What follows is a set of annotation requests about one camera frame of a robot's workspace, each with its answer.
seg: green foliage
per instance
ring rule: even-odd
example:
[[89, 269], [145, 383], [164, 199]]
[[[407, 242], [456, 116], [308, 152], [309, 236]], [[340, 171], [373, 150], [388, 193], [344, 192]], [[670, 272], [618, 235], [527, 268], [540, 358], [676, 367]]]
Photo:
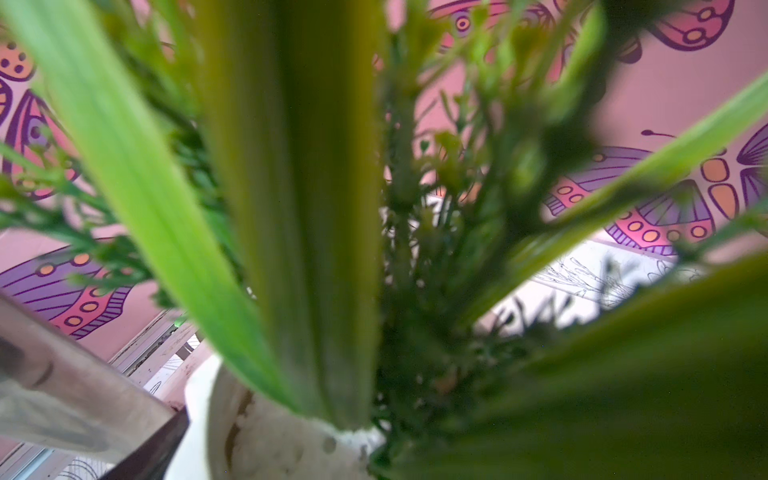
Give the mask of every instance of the green foliage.
[[93, 8], [55, 0], [2, 2], [0, 8], [48, 75], [48, 99], [89, 179], [153, 273], [240, 378], [292, 405], [263, 338], [258, 307], [236, 282], [163, 130]]
[[432, 419], [388, 478], [758, 478], [768, 255], [648, 290]]
[[[598, 144], [588, 125], [615, 57], [681, 2], [570, 0], [553, 31], [521, 24], [530, 3], [510, 2], [495, 28], [440, 55], [449, 26], [429, 18], [426, 0], [405, 3], [397, 31], [370, 2], [200, 0], [194, 20], [156, 0], [140, 25], [121, 0], [0, 0], [82, 153], [58, 149], [59, 164], [81, 162], [96, 187], [6, 148], [29, 180], [59, 195], [42, 207], [0, 184], [14, 206], [2, 225], [93, 253], [117, 275], [112, 286], [158, 280], [158, 300], [189, 309], [242, 379], [298, 412], [345, 427], [371, 419], [387, 440], [372, 456], [383, 477], [696, 476], [728, 462], [750, 476], [764, 447], [755, 425], [765, 419], [752, 407], [763, 393], [751, 380], [765, 373], [768, 257], [690, 286], [670, 275], [588, 327], [555, 329], [564, 309], [555, 305], [526, 318], [519, 336], [505, 332], [511, 317], [475, 327], [542, 267], [768, 111], [764, 75], [545, 223], [545, 195]], [[568, 19], [589, 5], [551, 84]], [[474, 25], [488, 16], [472, 14]], [[417, 99], [457, 64], [464, 88], [433, 106], [452, 125], [417, 137]], [[764, 228], [767, 207], [704, 242], [679, 243], [678, 268]], [[94, 228], [118, 219], [130, 237], [93, 240]], [[119, 276], [125, 267], [130, 279]], [[733, 411], [713, 419], [723, 404]]]

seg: white pot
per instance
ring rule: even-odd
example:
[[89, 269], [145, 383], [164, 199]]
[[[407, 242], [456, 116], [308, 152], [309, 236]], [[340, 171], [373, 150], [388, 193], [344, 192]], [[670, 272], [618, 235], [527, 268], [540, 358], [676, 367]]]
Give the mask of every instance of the white pot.
[[370, 480], [366, 454], [380, 443], [377, 432], [297, 418], [250, 392], [219, 356], [190, 377], [184, 397], [190, 426], [165, 480]]

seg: long green leaf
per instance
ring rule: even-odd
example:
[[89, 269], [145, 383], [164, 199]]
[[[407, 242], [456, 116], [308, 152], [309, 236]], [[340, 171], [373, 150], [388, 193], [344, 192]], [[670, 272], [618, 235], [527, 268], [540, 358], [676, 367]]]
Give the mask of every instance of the long green leaf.
[[369, 421], [379, 338], [371, 0], [201, 0], [201, 90], [247, 277], [300, 408]]
[[637, 297], [443, 419], [445, 441], [404, 452], [388, 478], [760, 478], [766, 285], [761, 253]]
[[630, 210], [638, 201], [672, 188], [691, 169], [733, 141], [767, 111], [768, 73], [615, 182], [584, 198], [554, 220], [545, 232], [523, 239], [507, 260], [504, 281], [484, 291], [466, 318], [479, 318], [498, 299]]
[[206, 226], [147, 105], [85, 0], [2, 0], [51, 100], [141, 253], [240, 378], [290, 405], [253, 302]]

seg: butterfly mural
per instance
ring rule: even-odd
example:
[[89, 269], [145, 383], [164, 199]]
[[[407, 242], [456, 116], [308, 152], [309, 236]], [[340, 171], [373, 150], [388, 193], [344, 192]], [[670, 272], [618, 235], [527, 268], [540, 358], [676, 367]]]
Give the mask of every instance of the butterfly mural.
[[[643, 135], [655, 135], [650, 130]], [[557, 216], [573, 207], [584, 197], [609, 184], [625, 171], [640, 163], [652, 152], [627, 147], [603, 147], [597, 152], [589, 168], [560, 179], [545, 198], [545, 205]], [[654, 198], [622, 215], [606, 231], [621, 245], [646, 250], [660, 255], [674, 255], [673, 243], [681, 238], [697, 242], [712, 235], [715, 221], [707, 206], [702, 190], [712, 204], [729, 220], [740, 212], [742, 204], [734, 186], [728, 163], [722, 158], [723, 149], [717, 156], [700, 166], [703, 180], [682, 180], [673, 190]], [[744, 145], [736, 162], [746, 168], [740, 171], [741, 198], [749, 207], [768, 193], [762, 175], [763, 159], [768, 154], [768, 124], [760, 128]], [[674, 194], [687, 198], [675, 200]]]
[[[554, 6], [563, 12], [568, 0], [554, 0]], [[688, 2], [647, 30], [667, 47], [679, 51], [696, 51], [709, 47], [723, 34], [736, 0], [695, 0]], [[584, 23], [588, 10], [581, 15]], [[619, 61], [633, 64], [643, 56], [643, 45], [639, 37], [632, 38], [619, 54]]]
[[63, 333], [81, 339], [123, 313], [132, 286], [109, 292], [76, 285], [68, 276], [102, 278], [107, 273], [89, 254], [64, 247], [0, 273], [0, 287]]
[[[39, 166], [44, 166], [44, 163], [36, 150], [41, 151], [50, 164], [56, 165], [59, 162], [54, 146], [43, 134], [44, 127], [51, 131], [53, 139], [65, 152], [70, 155], [75, 152], [67, 135], [50, 118], [48, 112], [45, 102], [27, 90], [16, 108], [5, 135], [6, 144], [11, 145], [17, 152]], [[69, 180], [74, 180], [80, 175], [74, 165], [67, 164], [64, 167]], [[32, 180], [20, 179], [19, 176], [24, 173], [24, 169], [7, 158], [3, 158], [2, 171], [27, 190], [32, 200], [41, 200], [54, 194], [50, 188], [37, 188]]]
[[[432, 18], [450, 18], [452, 32], [445, 33], [440, 43], [440, 50], [447, 51], [455, 43], [457, 38], [464, 38], [472, 31], [472, 9], [483, 5], [483, 0], [458, 0], [438, 8], [432, 9], [429, 14]], [[502, 16], [509, 13], [509, 4], [507, 2], [490, 2], [486, 5], [488, 9], [488, 19], [485, 21], [486, 28], [493, 28], [502, 19]], [[554, 15], [549, 9], [540, 2], [532, 2], [523, 12], [520, 18], [520, 25], [526, 27], [543, 28], [544, 30], [554, 29]], [[560, 73], [570, 58], [571, 50], [576, 42], [575, 35], [569, 35], [561, 50], [561, 54], [555, 59], [554, 65], [549, 72], [549, 78], [556, 81], [560, 78]], [[488, 56], [492, 61], [493, 54]]]

